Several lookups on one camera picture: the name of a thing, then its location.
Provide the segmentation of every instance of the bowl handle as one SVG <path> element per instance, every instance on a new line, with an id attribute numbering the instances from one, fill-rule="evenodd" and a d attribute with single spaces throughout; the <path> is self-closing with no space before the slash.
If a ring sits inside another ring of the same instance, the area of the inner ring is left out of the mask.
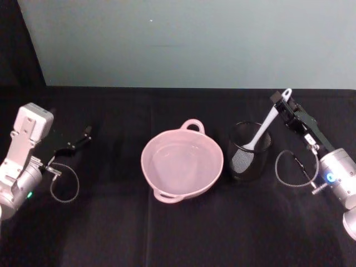
<path id="1" fill-rule="evenodd" d="M 158 190 L 154 190 L 154 196 L 157 200 L 167 204 L 177 203 L 184 199 L 184 196 L 166 194 L 166 193 L 159 192 Z"/>
<path id="2" fill-rule="evenodd" d="M 183 123 L 183 125 L 180 128 L 187 129 L 190 125 L 196 125 L 199 128 L 199 132 L 205 134 L 204 125 L 201 123 L 201 121 L 195 118 L 191 118 L 190 120 L 187 120 L 186 122 Z"/>

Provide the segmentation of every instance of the white spatula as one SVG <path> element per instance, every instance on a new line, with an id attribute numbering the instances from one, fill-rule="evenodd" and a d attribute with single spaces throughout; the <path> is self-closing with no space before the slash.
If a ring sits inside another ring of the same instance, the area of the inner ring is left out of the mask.
<path id="1" fill-rule="evenodd" d="M 285 101 L 288 101 L 288 99 L 291 96 L 291 92 L 292 92 L 291 88 L 284 90 L 284 92 L 282 93 L 282 97 Z M 243 148 L 247 150 L 254 150 L 258 140 L 260 140 L 263 133 L 267 130 L 267 128 L 277 117 L 277 115 L 278 115 L 278 110 L 275 108 L 275 106 L 273 106 L 271 111 L 268 113 L 266 119 L 262 123 L 261 127 L 257 131 L 256 135 L 254 136 L 254 138 L 251 140 L 251 142 L 244 145 Z M 252 152 L 247 152 L 242 149 L 238 149 L 233 157 L 234 171 L 237 172 L 238 174 L 242 174 L 250 166 L 253 159 L 254 159 L 254 154 Z"/>

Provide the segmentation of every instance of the blue led light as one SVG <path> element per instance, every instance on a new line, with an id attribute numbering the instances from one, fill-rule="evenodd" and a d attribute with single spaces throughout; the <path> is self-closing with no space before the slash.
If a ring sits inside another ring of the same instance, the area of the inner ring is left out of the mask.
<path id="1" fill-rule="evenodd" d="M 330 172 L 330 173 L 327 174 L 327 180 L 328 180 L 329 182 L 334 182 L 334 181 L 336 181 L 336 178 L 335 178 L 335 176 Z"/>

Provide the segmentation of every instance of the pink bowl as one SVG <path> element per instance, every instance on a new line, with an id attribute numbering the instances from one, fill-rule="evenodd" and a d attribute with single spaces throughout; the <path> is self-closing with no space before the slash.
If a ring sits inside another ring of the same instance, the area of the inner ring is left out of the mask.
<path id="1" fill-rule="evenodd" d="M 189 125 L 196 125 L 199 132 L 187 129 Z M 219 178 L 223 163 L 221 148 L 196 119 L 157 135 L 141 155 L 142 171 L 155 198 L 169 204 L 208 190 Z"/>

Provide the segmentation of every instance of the cable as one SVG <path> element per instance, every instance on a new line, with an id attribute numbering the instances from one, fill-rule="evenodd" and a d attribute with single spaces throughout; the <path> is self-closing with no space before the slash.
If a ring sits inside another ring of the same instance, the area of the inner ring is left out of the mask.
<path id="1" fill-rule="evenodd" d="M 52 197 L 53 197 L 55 200 L 57 200 L 57 201 L 60 202 L 60 203 L 71 203 L 71 202 L 73 202 L 73 201 L 77 198 L 77 196 L 78 196 L 78 194 L 79 194 L 79 188 L 80 188 L 80 186 L 79 186 L 79 178 L 78 178 L 78 175 L 77 175 L 76 172 L 75 172 L 72 168 L 70 168 L 69 166 L 67 166 L 67 165 L 65 165 L 65 164 L 62 164 L 62 163 L 53 162 L 53 160 L 54 160 L 54 157 L 51 158 L 50 164 L 67 167 L 69 170 L 72 171 L 72 173 L 74 173 L 74 175 L 75 175 L 75 177 L 76 177 L 76 180 L 77 180 L 77 192 L 76 192 L 75 196 L 72 197 L 72 198 L 69 199 L 69 200 L 62 200 L 62 199 L 57 198 L 57 197 L 54 195 L 54 193 L 53 193 L 53 185 L 54 185 L 54 183 L 55 183 L 55 181 L 56 181 L 56 179 L 57 179 L 57 176 L 55 176 L 55 177 L 53 178 L 52 183 L 51 183 L 51 186 L 50 186 L 51 195 L 52 195 Z"/>
<path id="2" fill-rule="evenodd" d="M 316 161 L 317 161 L 317 169 L 316 169 L 316 171 L 315 171 L 314 177 L 313 177 L 310 181 L 308 181 L 308 182 L 306 182 L 306 183 L 304 183 L 304 184 L 301 184 L 301 185 L 293 185 L 293 184 L 289 184 L 289 183 L 287 183 L 287 182 L 285 182 L 285 181 L 282 181 L 282 179 L 279 177 L 278 172 L 277 172 L 278 161 L 279 161 L 281 155 L 283 155 L 283 154 L 286 153 L 286 152 L 291 153 L 292 155 L 294 155 L 294 153 L 291 152 L 290 150 L 283 150 L 283 151 L 277 156 L 276 163 L 275 163 L 275 166 L 274 166 L 274 170 L 275 170 L 275 172 L 276 172 L 277 179 L 278 179 L 282 184 L 284 184 L 284 185 L 286 185 L 286 186 L 289 186 L 289 187 L 304 187 L 304 186 L 310 185 L 312 182 L 314 182 L 314 180 L 317 178 L 318 173 L 319 173 L 319 159 L 318 159 L 318 153 L 317 153 L 317 151 L 316 151 L 314 148 L 311 149 L 311 151 L 313 152 L 313 154 L 314 154 L 314 156 L 315 156 L 315 159 L 316 159 Z"/>

